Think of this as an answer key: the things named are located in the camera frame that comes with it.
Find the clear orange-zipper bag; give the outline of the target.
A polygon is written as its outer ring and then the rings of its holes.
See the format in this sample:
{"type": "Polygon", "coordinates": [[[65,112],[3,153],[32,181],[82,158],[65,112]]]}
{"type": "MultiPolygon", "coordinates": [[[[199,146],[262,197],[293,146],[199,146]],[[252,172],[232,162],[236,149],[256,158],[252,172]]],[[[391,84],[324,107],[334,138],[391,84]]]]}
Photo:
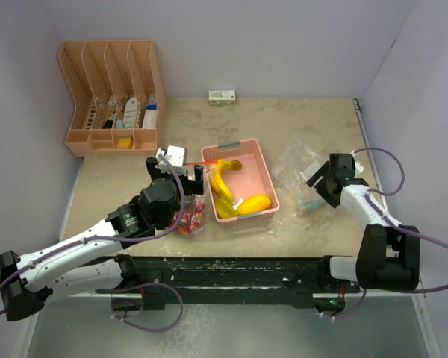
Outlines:
{"type": "Polygon", "coordinates": [[[187,191],[184,200],[184,213],[175,231],[181,235],[204,233],[207,223],[209,188],[208,176],[217,166],[217,160],[188,162],[184,167],[187,182],[181,179],[183,185],[190,189],[197,182],[198,192],[187,191]]]}

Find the clear blue-zipper bag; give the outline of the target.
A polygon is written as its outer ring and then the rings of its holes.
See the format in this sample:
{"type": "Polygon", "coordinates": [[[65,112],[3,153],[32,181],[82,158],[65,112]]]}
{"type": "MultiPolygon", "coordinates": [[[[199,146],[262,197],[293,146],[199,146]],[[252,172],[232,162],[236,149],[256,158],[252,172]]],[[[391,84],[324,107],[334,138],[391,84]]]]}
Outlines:
{"type": "Polygon", "coordinates": [[[301,211],[316,210],[325,201],[306,181],[326,161],[327,156],[302,137],[290,139],[272,167],[274,178],[296,199],[301,211]]]}

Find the green white small box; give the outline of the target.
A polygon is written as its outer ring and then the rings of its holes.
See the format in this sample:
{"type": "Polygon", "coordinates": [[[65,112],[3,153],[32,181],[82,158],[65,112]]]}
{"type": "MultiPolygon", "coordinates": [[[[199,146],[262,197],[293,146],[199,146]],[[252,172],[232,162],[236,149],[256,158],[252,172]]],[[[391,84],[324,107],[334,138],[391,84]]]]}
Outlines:
{"type": "Polygon", "coordinates": [[[211,106],[229,106],[236,103],[236,92],[234,90],[209,90],[208,103],[211,106]]]}

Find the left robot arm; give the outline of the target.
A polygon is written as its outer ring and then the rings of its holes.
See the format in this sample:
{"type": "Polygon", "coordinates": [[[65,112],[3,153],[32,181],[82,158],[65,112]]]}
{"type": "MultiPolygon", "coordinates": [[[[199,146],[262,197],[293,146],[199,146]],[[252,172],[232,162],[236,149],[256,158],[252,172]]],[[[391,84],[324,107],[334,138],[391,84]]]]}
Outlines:
{"type": "Polygon", "coordinates": [[[204,192],[203,167],[194,165],[194,177],[189,178],[183,157],[159,153],[146,159],[146,168],[149,186],[91,228],[30,254],[0,254],[0,315],[20,321],[75,293],[136,289],[138,273],[118,259],[97,266],[91,261],[172,233],[184,216],[186,197],[204,192]]]}

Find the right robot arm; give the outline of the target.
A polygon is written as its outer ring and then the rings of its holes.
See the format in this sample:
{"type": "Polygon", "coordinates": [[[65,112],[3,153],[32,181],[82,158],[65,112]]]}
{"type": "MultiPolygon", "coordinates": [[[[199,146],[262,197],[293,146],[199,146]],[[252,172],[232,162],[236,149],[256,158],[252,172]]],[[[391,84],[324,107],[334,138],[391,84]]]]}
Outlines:
{"type": "Polygon", "coordinates": [[[371,198],[368,183],[357,176],[351,154],[330,154],[329,159],[306,181],[330,206],[342,206],[363,227],[356,257],[333,256],[329,266],[317,273],[318,286],[333,292],[343,280],[363,289],[413,291],[420,267],[420,239],[415,227],[388,216],[371,198]]]}

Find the yellow banana bunch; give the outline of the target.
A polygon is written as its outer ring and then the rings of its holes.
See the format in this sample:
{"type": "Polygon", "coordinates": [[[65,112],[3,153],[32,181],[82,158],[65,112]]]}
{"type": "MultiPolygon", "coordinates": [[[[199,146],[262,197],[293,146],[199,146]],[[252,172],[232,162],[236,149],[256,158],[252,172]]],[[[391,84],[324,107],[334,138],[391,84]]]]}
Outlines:
{"type": "Polygon", "coordinates": [[[219,159],[217,161],[212,174],[211,188],[219,198],[223,198],[230,202],[234,201],[234,196],[231,190],[223,180],[223,172],[226,170],[240,171],[241,169],[242,163],[239,160],[219,159]]]}

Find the green starfruit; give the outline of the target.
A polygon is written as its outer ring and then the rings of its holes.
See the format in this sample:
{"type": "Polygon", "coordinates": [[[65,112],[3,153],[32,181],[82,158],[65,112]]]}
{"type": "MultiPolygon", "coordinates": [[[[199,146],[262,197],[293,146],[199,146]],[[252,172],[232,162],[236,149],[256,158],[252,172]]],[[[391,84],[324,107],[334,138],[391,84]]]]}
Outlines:
{"type": "Polygon", "coordinates": [[[239,215],[238,211],[233,207],[231,201],[225,200],[224,198],[218,198],[214,202],[217,215],[221,219],[230,219],[237,217],[239,215]]]}

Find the yellow mango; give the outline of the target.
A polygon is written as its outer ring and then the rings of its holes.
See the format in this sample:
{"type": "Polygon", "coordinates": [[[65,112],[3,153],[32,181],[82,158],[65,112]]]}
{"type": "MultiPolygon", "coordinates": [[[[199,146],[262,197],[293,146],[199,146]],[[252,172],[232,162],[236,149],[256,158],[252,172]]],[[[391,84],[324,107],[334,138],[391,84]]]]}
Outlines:
{"type": "Polygon", "coordinates": [[[267,210],[272,206],[272,200],[264,194],[253,195],[244,200],[238,207],[237,212],[240,216],[258,213],[267,210]]]}

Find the red strawberry cluster with leaves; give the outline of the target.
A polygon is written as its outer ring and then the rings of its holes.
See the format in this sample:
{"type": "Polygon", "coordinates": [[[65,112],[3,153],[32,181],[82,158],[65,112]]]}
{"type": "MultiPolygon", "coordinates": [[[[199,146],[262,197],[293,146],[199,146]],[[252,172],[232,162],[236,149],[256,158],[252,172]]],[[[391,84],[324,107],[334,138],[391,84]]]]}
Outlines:
{"type": "Polygon", "coordinates": [[[194,198],[186,203],[184,214],[176,231],[182,235],[195,234],[205,228],[205,202],[194,198]]]}

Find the orange desk file organizer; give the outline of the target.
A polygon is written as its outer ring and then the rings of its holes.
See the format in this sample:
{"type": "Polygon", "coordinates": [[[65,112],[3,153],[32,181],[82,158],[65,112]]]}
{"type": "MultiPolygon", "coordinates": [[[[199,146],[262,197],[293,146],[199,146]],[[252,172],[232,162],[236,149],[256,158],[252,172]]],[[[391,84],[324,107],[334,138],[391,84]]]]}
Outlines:
{"type": "Polygon", "coordinates": [[[65,41],[58,52],[75,111],[65,143],[76,157],[145,155],[161,145],[166,93],[152,40],[65,41]],[[124,128],[126,102],[138,101],[134,128],[124,128]],[[132,149],[119,149],[132,137],[132,149]]]}

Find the white tube in organizer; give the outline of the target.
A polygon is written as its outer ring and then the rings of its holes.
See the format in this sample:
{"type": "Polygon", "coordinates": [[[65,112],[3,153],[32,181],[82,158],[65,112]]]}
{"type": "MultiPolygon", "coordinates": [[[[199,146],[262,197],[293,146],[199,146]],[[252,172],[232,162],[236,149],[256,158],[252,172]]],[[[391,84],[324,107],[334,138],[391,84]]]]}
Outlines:
{"type": "Polygon", "coordinates": [[[138,101],[135,97],[131,97],[125,104],[125,110],[122,118],[124,128],[134,128],[137,120],[138,101]]]}

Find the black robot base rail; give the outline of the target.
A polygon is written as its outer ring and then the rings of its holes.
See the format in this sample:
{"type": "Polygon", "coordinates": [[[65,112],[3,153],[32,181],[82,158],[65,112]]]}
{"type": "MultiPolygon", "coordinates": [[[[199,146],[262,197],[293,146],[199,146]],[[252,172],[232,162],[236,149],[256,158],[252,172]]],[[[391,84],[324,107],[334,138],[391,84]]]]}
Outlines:
{"type": "Polygon", "coordinates": [[[136,257],[120,254],[119,288],[139,293],[143,310],[167,304],[287,305],[329,308],[355,283],[330,275],[328,257],[136,257]]]}

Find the yellow sponge in organizer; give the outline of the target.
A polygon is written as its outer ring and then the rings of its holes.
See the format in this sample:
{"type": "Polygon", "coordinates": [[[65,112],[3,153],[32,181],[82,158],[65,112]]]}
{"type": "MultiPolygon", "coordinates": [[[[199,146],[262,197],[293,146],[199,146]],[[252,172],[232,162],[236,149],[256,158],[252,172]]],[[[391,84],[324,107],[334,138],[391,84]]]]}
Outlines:
{"type": "Polygon", "coordinates": [[[119,149],[132,149],[133,147],[133,138],[132,137],[123,137],[119,139],[118,148],[119,149]]]}

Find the pink plastic basket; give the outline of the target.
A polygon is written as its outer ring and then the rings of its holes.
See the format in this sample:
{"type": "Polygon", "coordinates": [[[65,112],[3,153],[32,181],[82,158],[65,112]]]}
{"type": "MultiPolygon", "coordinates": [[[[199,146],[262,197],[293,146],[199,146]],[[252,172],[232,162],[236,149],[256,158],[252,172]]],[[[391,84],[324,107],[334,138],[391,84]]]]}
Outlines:
{"type": "Polygon", "coordinates": [[[201,156],[204,161],[239,160],[242,163],[240,171],[227,170],[223,173],[223,181],[231,190],[235,204],[239,200],[260,194],[267,195],[272,201],[270,208],[246,216],[222,219],[219,215],[215,215],[221,225],[241,226],[249,223],[251,226],[261,226],[279,210],[276,190],[256,139],[241,139],[205,146],[201,149],[201,156]]]}

